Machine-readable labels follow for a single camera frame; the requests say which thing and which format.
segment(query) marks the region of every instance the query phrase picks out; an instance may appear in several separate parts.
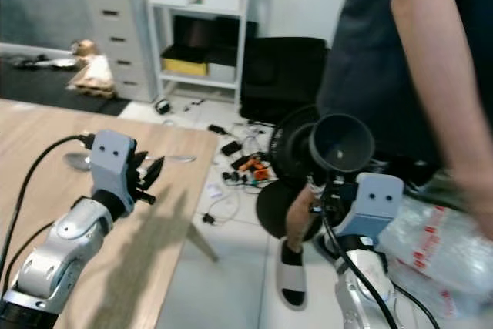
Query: orange object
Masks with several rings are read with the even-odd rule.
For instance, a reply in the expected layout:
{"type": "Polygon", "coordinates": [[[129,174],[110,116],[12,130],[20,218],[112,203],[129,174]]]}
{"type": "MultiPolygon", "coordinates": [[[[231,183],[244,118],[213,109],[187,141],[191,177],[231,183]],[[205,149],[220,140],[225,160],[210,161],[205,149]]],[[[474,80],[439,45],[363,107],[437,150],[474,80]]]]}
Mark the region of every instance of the orange object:
{"type": "Polygon", "coordinates": [[[244,163],[239,171],[248,171],[251,170],[253,173],[253,178],[255,180],[268,180],[269,179],[269,170],[260,162],[260,158],[257,156],[251,156],[250,159],[244,163]]]}
{"type": "Polygon", "coordinates": [[[261,170],[253,171],[253,178],[255,180],[268,180],[269,179],[269,170],[265,167],[261,170]]]}
{"type": "Polygon", "coordinates": [[[239,171],[247,171],[251,166],[254,166],[255,163],[258,163],[258,159],[255,157],[251,157],[247,162],[240,166],[239,171]]]}

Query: white cable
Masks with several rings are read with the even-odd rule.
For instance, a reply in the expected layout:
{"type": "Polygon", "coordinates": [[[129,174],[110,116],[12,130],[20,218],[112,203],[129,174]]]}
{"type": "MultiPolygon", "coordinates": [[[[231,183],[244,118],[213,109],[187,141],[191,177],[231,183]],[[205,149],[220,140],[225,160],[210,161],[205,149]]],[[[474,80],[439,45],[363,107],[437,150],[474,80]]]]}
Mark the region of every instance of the white cable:
{"type": "Polygon", "coordinates": [[[224,197],[219,198],[218,200],[215,200],[214,202],[212,202],[211,205],[209,206],[209,209],[207,210],[207,213],[210,216],[214,217],[214,219],[216,219],[216,221],[219,221],[220,222],[220,223],[214,223],[214,225],[215,226],[218,226],[218,227],[221,227],[222,225],[224,225],[228,221],[231,221],[238,214],[238,212],[240,212],[240,208],[241,208],[241,197],[238,194],[237,190],[231,190],[229,194],[227,194],[224,197]],[[236,195],[236,208],[235,208],[235,210],[228,217],[217,217],[217,216],[214,216],[211,213],[212,208],[214,208],[214,206],[216,206],[217,204],[221,203],[222,201],[229,199],[233,194],[236,195]]]}

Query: white plastic bag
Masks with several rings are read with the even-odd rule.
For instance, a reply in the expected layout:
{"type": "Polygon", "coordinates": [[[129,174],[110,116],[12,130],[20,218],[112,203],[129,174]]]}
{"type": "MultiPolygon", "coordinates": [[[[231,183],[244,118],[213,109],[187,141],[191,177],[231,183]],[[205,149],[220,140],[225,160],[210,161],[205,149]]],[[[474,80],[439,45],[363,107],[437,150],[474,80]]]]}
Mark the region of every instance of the white plastic bag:
{"type": "Polygon", "coordinates": [[[452,290],[476,296],[493,291],[493,243],[465,213],[405,196],[379,241],[386,254],[452,290]]]}
{"type": "Polygon", "coordinates": [[[450,290],[397,258],[390,258],[388,263],[392,281],[415,296],[435,317],[458,319],[474,316],[488,302],[488,297],[450,290]]]}

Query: white slipper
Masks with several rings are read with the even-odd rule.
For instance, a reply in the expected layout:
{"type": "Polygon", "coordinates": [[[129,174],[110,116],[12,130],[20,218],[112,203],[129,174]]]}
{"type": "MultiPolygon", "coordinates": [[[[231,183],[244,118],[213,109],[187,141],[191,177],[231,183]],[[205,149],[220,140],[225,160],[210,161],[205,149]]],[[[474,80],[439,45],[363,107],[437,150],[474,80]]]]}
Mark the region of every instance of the white slipper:
{"type": "Polygon", "coordinates": [[[294,311],[304,310],[307,306],[307,276],[304,266],[288,265],[282,261],[283,244],[281,238],[277,249],[276,283],[277,293],[284,304],[294,311]]]}

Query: dark rug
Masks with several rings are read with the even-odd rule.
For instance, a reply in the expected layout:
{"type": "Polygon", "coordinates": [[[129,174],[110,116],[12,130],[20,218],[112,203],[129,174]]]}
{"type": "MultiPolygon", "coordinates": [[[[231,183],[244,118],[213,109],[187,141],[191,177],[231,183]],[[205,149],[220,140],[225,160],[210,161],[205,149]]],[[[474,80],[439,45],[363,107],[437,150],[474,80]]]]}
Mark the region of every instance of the dark rug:
{"type": "Polygon", "coordinates": [[[15,69],[0,59],[0,98],[117,116],[128,99],[84,96],[65,87],[77,72],[15,69]]]}

